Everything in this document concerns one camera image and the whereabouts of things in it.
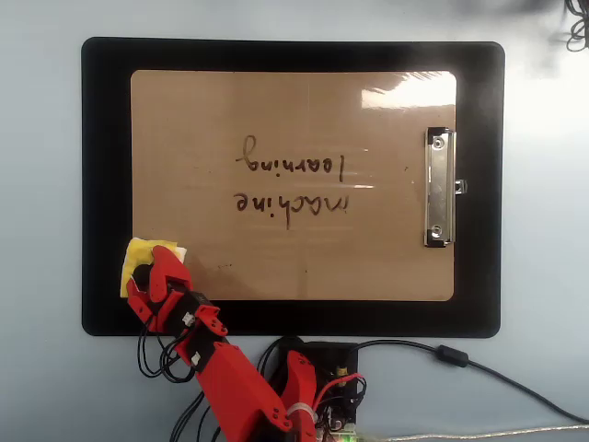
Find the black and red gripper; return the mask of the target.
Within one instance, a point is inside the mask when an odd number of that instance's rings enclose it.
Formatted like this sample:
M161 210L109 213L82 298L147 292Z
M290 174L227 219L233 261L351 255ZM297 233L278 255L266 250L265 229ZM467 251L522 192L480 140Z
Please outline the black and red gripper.
M228 330L218 317L219 307L202 293L180 293L192 289L192 280L190 271L176 254L161 245L154 246L152 254L154 261L149 288L138 285L133 278L126 285L128 305L143 325L150 332L174 336L180 335L185 328L202 325L213 334L226 337ZM168 297L168 284L179 286L180 292L173 291Z

